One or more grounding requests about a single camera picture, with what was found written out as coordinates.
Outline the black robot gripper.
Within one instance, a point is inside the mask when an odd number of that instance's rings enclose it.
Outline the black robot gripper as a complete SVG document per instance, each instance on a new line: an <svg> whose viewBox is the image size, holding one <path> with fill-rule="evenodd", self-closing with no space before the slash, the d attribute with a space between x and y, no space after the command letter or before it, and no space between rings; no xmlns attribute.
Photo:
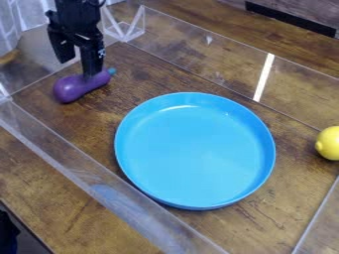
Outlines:
<svg viewBox="0 0 339 254"><path fill-rule="evenodd" d="M48 10L48 36L61 64L76 56L73 43L89 41L80 47L84 78L101 72L105 55L101 32L97 28L100 7L105 0L54 0L56 10Z"/></svg>

